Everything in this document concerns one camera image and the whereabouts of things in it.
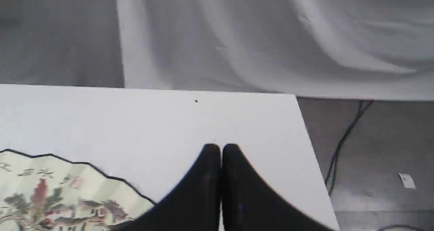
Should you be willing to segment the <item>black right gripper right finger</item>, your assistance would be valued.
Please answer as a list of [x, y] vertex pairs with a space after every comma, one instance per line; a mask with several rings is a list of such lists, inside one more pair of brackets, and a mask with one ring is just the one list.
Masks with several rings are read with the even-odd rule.
[[311, 147], [296, 153], [229, 143], [222, 153], [226, 231], [336, 230], [336, 217]]

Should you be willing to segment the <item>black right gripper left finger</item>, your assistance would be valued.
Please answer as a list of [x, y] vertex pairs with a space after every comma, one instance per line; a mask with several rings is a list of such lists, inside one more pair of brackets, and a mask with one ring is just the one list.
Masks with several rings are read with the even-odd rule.
[[112, 231], [218, 231], [221, 151], [208, 143], [178, 185], [152, 209]]

